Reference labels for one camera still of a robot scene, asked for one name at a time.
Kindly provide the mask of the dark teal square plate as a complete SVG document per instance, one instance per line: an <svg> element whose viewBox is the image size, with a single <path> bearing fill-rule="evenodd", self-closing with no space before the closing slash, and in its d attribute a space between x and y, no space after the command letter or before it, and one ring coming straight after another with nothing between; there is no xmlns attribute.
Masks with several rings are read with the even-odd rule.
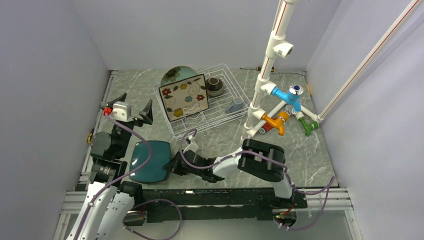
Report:
<svg viewBox="0 0 424 240"><path fill-rule="evenodd" d="M160 140L148 140L147 142L151 146L152 156L143 168L130 174L129 179L142 184L162 182L168 177L168 172L163 167L171 160L171 145ZM129 171L142 165L149 154L148 147L142 141L137 142L132 152Z"/></svg>

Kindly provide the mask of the brown rectangular floral plate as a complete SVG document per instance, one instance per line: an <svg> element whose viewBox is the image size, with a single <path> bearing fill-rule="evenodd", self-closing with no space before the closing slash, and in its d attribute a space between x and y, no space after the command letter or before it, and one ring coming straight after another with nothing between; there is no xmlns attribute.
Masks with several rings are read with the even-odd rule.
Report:
<svg viewBox="0 0 424 240"><path fill-rule="evenodd" d="M204 74L198 74L158 89L169 122L189 117L209 109L209 97Z"/></svg>

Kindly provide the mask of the teal flower ceramic plate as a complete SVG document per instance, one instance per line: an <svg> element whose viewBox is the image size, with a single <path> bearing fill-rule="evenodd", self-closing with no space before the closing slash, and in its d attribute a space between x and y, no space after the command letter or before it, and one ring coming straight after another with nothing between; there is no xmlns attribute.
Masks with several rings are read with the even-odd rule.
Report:
<svg viewBox="0 0 424 240"><path fill-rule="evenodd" d="M168 70L160 81L160 86L165 86L174 82L178 82L187 78L196 76L197 72L189 66L175 66Z"/></svg>

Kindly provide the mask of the brown patterned ceramic bowl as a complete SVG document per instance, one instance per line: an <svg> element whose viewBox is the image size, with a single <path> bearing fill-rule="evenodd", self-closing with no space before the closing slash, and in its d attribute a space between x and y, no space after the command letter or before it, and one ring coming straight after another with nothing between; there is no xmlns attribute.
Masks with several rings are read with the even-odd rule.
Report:
<svg viewBox="0 0 424 240"><path fill-rule="evenodd" d="M210 77L206 80L206 93L210 97L218 97L224 92L224 84L218 77Z"/></svg>

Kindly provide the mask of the grey dotted ceramic mug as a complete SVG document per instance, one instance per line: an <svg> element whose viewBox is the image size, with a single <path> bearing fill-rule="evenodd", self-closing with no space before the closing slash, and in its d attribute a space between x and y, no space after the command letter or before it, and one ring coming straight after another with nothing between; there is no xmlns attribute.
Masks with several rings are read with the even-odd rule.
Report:
<svg viewBox="0 0 424 240"><path fill-rule="evenodd" d="M230 104L225 108L226 114L234 114L244 108L244 101L241 97L234 97Z"/></svg>

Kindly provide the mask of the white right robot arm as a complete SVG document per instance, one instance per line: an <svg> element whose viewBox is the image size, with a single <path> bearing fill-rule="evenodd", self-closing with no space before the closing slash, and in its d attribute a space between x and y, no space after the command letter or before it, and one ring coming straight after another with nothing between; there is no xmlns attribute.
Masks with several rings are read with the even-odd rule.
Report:
<svg viewBox="0 0 424 240"><path fill-rule="evenodd" d="M179 176L193 174L209 183L223 181L241 171L270 183L276 203L287 208L295 201L295 194L286 176L285 162L282 147L249 138L226 156L206 158L193 150L179 150L162 168Z"/></svg>

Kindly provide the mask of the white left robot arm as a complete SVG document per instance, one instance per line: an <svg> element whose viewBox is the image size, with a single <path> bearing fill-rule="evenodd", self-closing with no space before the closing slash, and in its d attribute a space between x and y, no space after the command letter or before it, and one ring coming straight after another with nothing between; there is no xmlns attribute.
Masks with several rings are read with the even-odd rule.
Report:
<svg viewBox="0 0 424 240"><path fill-rule="evenodd" d="M122 158L132 136L140 135L134 127L153 124L150 99L137 116L127 103L127 94L99 108L114 126L111 132L96 132L90 139L90 156L93 166L88 178L84 202L70 230L68 240L110 240L130 210L139 209L144 203L141 184L124 181L128 162Z"/></svg>

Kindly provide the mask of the orange pipe fitting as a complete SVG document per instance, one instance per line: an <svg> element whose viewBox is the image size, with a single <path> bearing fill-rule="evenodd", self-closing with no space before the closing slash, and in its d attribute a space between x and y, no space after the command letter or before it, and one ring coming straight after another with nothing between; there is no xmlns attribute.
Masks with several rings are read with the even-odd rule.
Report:
<svg viewBox="0 0 424 240"><path fill-rule="evenodd" d="M279 112L276 117L269 117L266 113L261 116L261 120L265 121L265 124L268 123L270 125L270 129L276 129L280 136L285 134L285 126L284 124L288 121L290 115L286 111Z"/></svg>

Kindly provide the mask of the blue pipe valve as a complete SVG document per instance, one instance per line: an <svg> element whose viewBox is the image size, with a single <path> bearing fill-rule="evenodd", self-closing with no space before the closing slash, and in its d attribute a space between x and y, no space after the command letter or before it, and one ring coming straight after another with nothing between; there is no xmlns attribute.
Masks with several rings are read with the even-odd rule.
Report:
<svg viewBox="0 0 424 240"><path fill-rule="evenodd" d="M288 105L292 105L295 113L301 111L302 106L299 99L303 93L304 89L301 85L291 85L287 92L283 92L278 87L274 87L271 91L271 95L280 98Z"/></svg>

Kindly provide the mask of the green pipe fitting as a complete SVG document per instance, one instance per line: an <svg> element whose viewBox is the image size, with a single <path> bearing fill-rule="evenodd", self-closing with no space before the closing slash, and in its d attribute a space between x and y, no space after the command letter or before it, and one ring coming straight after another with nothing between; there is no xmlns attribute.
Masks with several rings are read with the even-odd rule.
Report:
<svg viewBox="0 0 424 240"><path fill-rule="evenodd" d="M303 129L304 129L304 134L306 136L309 136L313 130L318 129L320 126L316 121L312 121L311 123L307 123L304 117L300 117L298 119L298 121L301 123Z"/></svg>

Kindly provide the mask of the white diagonal PVC pipe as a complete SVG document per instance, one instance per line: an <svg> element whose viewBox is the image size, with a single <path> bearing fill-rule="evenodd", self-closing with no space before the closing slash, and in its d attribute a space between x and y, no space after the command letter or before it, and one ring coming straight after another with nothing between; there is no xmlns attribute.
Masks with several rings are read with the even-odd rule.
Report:
<svg viewBox="0 0 424 240"><path fill-rule="evenodd" d="M423 4L423 0L411 0L399 16L393 21L389 28L384 32L380 39L375 43L369 53L364 57L360 64L355 68L352 74L347 78L345 83L340 87L337 93L333 96L327 106L317 115L316 121L321 123L329 114L332 108L338 103L345 92L358 80L358 78L367 69L368 65L378 56L379 52L389 42L391 37L394 36L396 31L408 20L414 11Z"/></svg>

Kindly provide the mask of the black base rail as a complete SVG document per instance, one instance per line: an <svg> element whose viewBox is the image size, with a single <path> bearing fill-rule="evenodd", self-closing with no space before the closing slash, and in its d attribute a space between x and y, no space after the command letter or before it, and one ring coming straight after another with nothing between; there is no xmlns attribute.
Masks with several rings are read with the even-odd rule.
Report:
<svg viewBox="0 0 424 240"><path fill-rule="evenodd" d="M273 214L288 209L306 209L306 197L295 193L289 199L275 196L271 187L145 189L148 223L183 220L256 219L270 221Z"/></svg>

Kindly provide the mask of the yellow handled screwdriver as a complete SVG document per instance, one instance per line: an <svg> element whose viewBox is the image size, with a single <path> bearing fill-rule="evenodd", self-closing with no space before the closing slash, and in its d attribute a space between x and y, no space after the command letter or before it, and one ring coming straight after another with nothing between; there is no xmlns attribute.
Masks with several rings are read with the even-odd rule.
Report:
<svg viewBox="0 0 424 240"><path fill-rule="evenodd" d="M254 67L254 68L249 68L249 67L240 67L241 70L255 70L257 72L260 72L262 70L262 67L258 66L258 67ZM272 67L270 70L271 73L275 72L275 68Z"/></svg>

